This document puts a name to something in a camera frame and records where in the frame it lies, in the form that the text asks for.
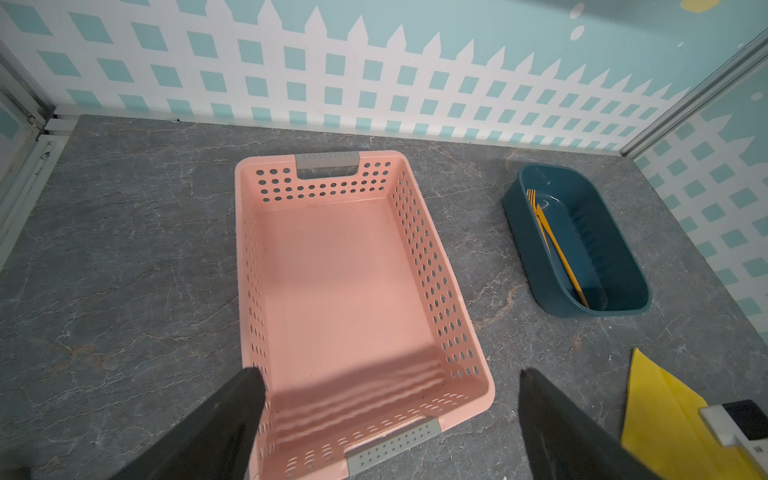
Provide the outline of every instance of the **light blue wall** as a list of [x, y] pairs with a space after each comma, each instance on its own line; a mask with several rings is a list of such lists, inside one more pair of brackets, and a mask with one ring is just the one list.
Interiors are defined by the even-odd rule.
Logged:
[[[253, 2], [260, 8], [263, 0]], [[318, 7], [331, 38], [346, 39], [362, 16], [369, 43], [384, 46], [403, 25], [408, 51], [420, 52], [438, 32], [443, 56], [454, 58], [475, 40], [475, 63], [484, 64], [505, 47], [505, 68], [535, 52], [531, 73], [540, 74], [562, 58], [559, 78], [587, 65], [588, 83], [610, 69], [610, 87], [632, 74], [626, 90], [648, 79], [648, 93], [666, 84], [666, 98], [695, 87], [737, 53], [740, 45], [768, 28], [765, 0], [723, 0], [710, 10], [683, 10], [677, 0], [592, 0], [585, 2], [579, 23], [584, 35], [569, 41], [569, 18], [577, 2], [568, 0], [277, 0], [283, 28], [303, 31]]]
[[768, 343], [768, 66], [636, 164]]
[[0, 41], [58, 104], [615, 152], [768, 26], [767, 0], [265, 1], [0, 0]]

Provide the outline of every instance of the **gray marble countertop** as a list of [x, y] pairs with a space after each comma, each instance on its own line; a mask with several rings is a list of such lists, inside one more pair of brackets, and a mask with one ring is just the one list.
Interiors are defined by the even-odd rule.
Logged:
[[[618, 437], [634, 347], [710, 403], [768, 407], [768, 347], [626, 158], [82, 117], [0, 273], [3, 448], [33, 478], [107, 478], [222, 386], [240, 368], [235, 164], [354, 150], [409, 159], [496, 384], [487, 412], [359, 478], [530, 478], [528, 366]], [[501, 205], [532, 161], [598, 187], [648, 278], [647, 313], [536, 304]]]

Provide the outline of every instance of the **dark teal bowl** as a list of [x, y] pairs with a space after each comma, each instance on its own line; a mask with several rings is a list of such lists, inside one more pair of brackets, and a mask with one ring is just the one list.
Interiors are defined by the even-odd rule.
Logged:
[[[536, 190], [587, 308], [578, 301], [557, 251], [541, 235], [526, 190]], [[627, 242], [594, 185], [576, 170], [528, 164], [504, 196], [509, 226], [533, 295], [551, 315], [638, 315], [650, 306], [650, 290]]]

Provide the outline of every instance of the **yellow fork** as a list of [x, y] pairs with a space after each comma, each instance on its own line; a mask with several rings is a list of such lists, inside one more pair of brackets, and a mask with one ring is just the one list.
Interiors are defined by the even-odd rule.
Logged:
[[547, 241], [547, 234], [544, 232], [544, 226], [541, 225], [541, 220], [539, 220], [538, 215], [536, 215], [536, 190], [528, 189], [526, 191], [528, 194], [528, 202], [531, 204], [531, 208], [533, 209], [534, 216], [536, 217], [536, 221], [538, 222], [538, 228], [541, 230], [541, 236], [544, 237], [544, 245], [547, 246], [547, 252], [552, 254], [551, 250], [549, 250], [549, 242]]
[[551, 238], [552, 244], [554, 245], [554, 249], [557, 250], [558, 256], [560, 257], [560, 261], [563, 263], [563, 267], [565, 267], [565, 272], [568, 275], [568, 279], [571, 281], [571, 284], [573, 284], [574, 289], [576, 289], [576, 294], [578, 295], [579, 301], [581, 302], [582, 305], [589, 308], [589, 303], [587, 303], [587, 297], [585, 297], [584, 292], [581, 291], [581, 285], [579, 285], [578, 280], [576, 280], [576, 276], [574, 275], [574, 271], [571, 269], [571, 265], [565, 259], [565, 254], [563, 253], [563, 250], [561, 250], [560, 244], [554, 238], [554, 233], [552, 233], [552, 229], [549, 226], [547, 217], [544, 215], [544, 211], [541, 209], [541, 207], [539, 207], [536, 204], [536, 190], [528, 190], [528, 198], [531, 199], [531, 206], [533, 207], [533, 211], [536, 213], [536, 218], [538, 219], [538, 225], [540, 227], [543, 227], [544, 230], [547, 231], [549, 238]]

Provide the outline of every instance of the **gray basket handle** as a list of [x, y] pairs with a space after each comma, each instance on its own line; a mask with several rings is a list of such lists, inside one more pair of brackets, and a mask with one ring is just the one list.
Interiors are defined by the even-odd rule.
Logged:
[[354, 167], [360, 163], [360, 152], [343, 151], [328, 154], [297, 154], [296, 169]]
[[395, 430], [371, 443], [361, 445], [357, 449], [352, 449], [345, 454], [349, 476], [357, 475], [363, 470], [417, 446], [419, 443], [440, 435], [440, 433], [442, 430], [438, 419], [426, 418], [415, 424], [406, 425], [402, 429]]

